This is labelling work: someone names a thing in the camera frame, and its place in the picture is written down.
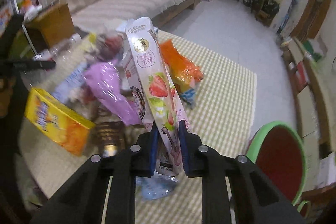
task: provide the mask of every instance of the black cable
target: black cable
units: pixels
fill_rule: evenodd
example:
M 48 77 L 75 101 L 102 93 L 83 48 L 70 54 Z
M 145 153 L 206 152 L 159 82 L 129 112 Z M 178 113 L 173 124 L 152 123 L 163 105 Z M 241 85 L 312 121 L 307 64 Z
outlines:
M 335 63 L 335 60 L 336 60 L 336 56 L 335 56 L 335 58 L 334 58 L 334 61 L 333 61 L 332 65 L 331 65 L 331 69 L 333 69 L 333 68 L 334 68 L 334 63 Z

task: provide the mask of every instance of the plastic bucket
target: plastic bucket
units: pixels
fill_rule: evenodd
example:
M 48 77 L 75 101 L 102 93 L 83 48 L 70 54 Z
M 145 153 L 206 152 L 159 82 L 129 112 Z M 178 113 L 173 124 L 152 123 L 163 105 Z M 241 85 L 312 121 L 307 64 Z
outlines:
M 256 164 L 293 205 L 306 181 L 303 144 L 295 130 L 283 122 L 270 122 L 254 136 L 246 156 Z

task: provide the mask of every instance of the strawberry image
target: strawberry image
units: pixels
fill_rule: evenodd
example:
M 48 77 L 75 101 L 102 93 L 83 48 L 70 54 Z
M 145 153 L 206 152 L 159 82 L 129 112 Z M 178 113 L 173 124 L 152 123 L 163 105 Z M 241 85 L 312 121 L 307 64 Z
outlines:
M 168 123 L 173 126 L 174 125 L 174 118 L 173 115 L 171 114 L 171 112 L 169 112 L 168 114 Z
M 149 76 L 150 86 L 148 88 L 150 94 L 155 97 L 167 97 L 168 91 L 166 83 L 160 75 Z
M 176 91 L 175 88 L 171 88 L 170 93 L 172 98 L 174 98 L 175 91 Z

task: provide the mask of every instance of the yellow snack box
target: yellow snack box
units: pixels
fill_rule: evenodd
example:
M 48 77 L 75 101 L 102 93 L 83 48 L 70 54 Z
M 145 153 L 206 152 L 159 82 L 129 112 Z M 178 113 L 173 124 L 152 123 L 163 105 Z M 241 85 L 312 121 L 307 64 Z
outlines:
M 25 116 L 43 134 L 80 156 L 90 129 L 95 124 L 69 109 L 43 89 L 32 88 Z

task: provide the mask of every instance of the crumpled wrapper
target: crumpled wrapper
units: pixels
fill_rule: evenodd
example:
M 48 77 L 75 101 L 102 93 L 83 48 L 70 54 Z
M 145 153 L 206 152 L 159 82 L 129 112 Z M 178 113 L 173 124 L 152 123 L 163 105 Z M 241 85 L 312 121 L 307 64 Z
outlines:
M 135 103 L 121 95 L 120 77 L 114 65 L 117 62 L 117 58 L 114 58 L 110 62 L 91 65 L 84 72 L 85 81 L 98 101 L 117 115 L 126 126 L 142 124 Z

